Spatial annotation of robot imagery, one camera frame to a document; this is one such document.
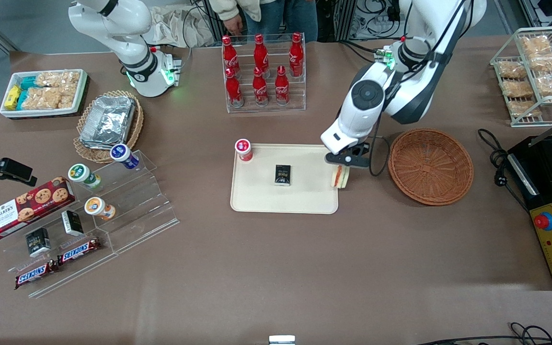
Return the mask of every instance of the red cookie box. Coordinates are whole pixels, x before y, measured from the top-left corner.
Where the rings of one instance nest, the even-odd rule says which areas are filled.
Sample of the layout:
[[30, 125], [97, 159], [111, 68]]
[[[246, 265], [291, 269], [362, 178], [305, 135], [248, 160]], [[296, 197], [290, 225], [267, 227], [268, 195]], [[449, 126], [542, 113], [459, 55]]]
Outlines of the red cookie box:
[[0, 206], [0, 240], [75, 199], [68, 180], [60, 176], [8, 201]]

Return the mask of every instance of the red emergency stop button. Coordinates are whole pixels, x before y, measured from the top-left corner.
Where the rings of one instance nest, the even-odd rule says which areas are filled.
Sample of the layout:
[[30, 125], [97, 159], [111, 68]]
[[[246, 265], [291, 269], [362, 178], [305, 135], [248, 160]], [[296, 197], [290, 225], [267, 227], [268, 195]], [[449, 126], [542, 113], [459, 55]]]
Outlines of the red emergency stop button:
[[548, 212], [543, 212], [534, 217], [534, 225], [540, 229], [551, 231], [552, 230], [552, 216]]

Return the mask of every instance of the coca-cola bottle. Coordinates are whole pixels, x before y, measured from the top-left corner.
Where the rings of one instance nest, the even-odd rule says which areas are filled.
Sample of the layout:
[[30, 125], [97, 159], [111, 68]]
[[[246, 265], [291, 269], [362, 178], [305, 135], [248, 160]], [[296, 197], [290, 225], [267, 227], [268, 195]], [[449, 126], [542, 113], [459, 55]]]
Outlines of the coca-cola bottle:
[[301, 77], [304, 73], [304, 48], [302, 47], [302, 34], [293, 33], [293, 43], [289, 49], [289, 66], [291, 76]]
[[254, 101], [257, 102], [259, 107], [265, 107], [267, 105], [267, 84], [265, 79], [263, 79], [263, 73], [261, 68], [254, 68], [254, 79], [253, 79], [253, 91], [254, 91]]
[[236, 49], [231, 45], [231, 37], [224, 35], [223, 38], [223, 60], [225, 68], [231, 68], [236, 76], [240, 73], [240, 64], [237, 61]]
[[241, 94], [240, 82], [236, 79], [236, 73], [232, 68], [227, 68], [225, 69], [225, 76], [227, 77], [225, 88], [227, 89], [227, 95], [230, 97], [230, 104], [236, 108], [242, 107], [244, 97]]
[[276, 103], [278, 105], [289, 104], [289, 80], [285, 66], [278, 66], [278, 76], [274, 85], [276, 85]]
[[260, 68], [263, 78], [270, 77], [270, 63], [268, 59], [267, 48], [263, 44], [263, 35], [254, 35], [254, 65]]

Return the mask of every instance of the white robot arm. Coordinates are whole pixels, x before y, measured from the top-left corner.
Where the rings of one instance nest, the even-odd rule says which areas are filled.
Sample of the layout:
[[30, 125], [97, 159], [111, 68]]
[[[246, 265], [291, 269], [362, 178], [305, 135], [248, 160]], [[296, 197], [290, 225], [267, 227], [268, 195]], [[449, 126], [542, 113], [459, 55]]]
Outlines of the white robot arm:
[[353, 78], [338, 118], [321, 135], [331, 151], [329, 163], [367, 168], [368, 159], [361, 157], [367, 152], [364, 140], [383, 111], [400, 124], [420, 120], [460, 35], [480, 21], [487, 5], [486, 0], [399, 2], [410, 28], [407, 37], [390, 47], [392, 69], [378, 62]]
[[69, 9], [79, 32], [110, 48], [127, 69], [131, 85], [142, 96], [155, 97], [173, 86], [173, 59], [151, 52], [142, 34], [151, 26], [149, 9], [140, 0], [79, 0]]

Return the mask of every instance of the foil container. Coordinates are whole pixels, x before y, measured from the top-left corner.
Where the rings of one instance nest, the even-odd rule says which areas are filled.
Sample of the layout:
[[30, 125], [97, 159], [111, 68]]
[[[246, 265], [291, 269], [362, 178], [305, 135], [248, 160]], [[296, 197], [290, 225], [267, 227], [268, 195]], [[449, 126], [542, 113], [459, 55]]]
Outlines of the foil container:
[[129, 97], [99, 96], [86, 117], [80, 142], [90, 149], [109, 150], [125, 144], [136, 103]]

